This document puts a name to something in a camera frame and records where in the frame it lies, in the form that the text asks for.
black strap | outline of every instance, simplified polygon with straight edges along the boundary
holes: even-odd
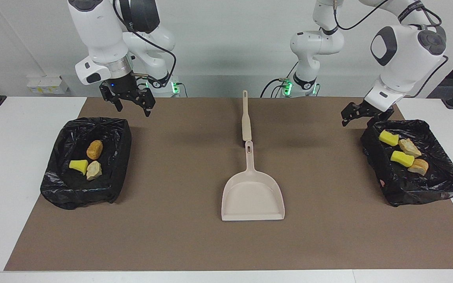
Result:
[[[401,12],[401,14],[398,16],[398,21],[401,23],[401,21],[403,21],[412,11],[423,7],[424,4],[420,0],[413,2],[412,4],[408,5],[408,7],[403,12]]]
[[[129,0],[120,0],[120,9],[122,10],[123,21],[126,22],[129,27],[133,28],[134,23],[132,21],[131,6]]]

yellow sponge piece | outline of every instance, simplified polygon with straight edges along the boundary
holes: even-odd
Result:
[[[400,135],[398,134],[391,134],[390,132],[383,130],[381,135],[379,136],[379,140],[381,142],[387,143],[391,147],[398,145],[398,140],[400,139]]]
[[[392,153],[392,155],[390,156],[390,160],[400,163],[401,165],[403,165],[405,167],[410,167],[413,165],[413,163],[415,161],[415,157],[405,154],[403,152],[394,151]]]
[[[87,160],[71,160],[70,168],[78,170],[83,173],[83,176],[87,173],[88,161]]]

dustpan pan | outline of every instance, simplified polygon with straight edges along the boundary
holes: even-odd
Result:
[[[251,136],[247,106],[248,94],[243,92],[243,138]],[[282,220],[284,201],[277,182],[269,175],[255,170],[253,142],[247,140],[246,170],[228,180],[221,199],[223,221]]]

wooden handle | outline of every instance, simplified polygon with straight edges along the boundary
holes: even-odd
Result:
[[[242,140],[251,140],[251,120],[248,112],[248,92],[242,92]]]

yellow food piece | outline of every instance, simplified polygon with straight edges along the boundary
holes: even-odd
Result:
[[[405,154],[403,152],[399,151],[394,151],[392,155],[390,156],[390,160],[400,163],[401,165],[405,167],[410,167],[413,165],[415,157]]]
[[[97,160],[99,156],[101,156],[102,148],[103,148],[102,141],[94,140],[93,142],[91,142],[90,146],[87,149],[88,158],[92,160]]]
[[[422,155],[420,150],[414,145],[414,143],[412,143],[409,138],[407,138],[406,140],[400,140],[398,144],[400,145],[401,150],[403,150],[403,152],[408,155],[411,155],[415,158]]]
[[[391,147],[398,144],[398,140],[400,139],[400,135],[398,134],[391,134],[390,132],[383,130],[381,135],[379,136],[379,140],[383,143],[387,143]]]
[[[78,170],[79,172],[83,173],[83,176],[87,172],[88,161],[87,160],[71,160],[70,161],[70,168],[74,170]]]
[[[87,181],[92,181],[93,179],[102,175],[101,163],[93,161],[87,167]]]
[[[412,166],[408,168],[410,172],[419,173],[422,176],[426,175],[427,169],[429,169],[429,164],[426,160],[416,159]]]

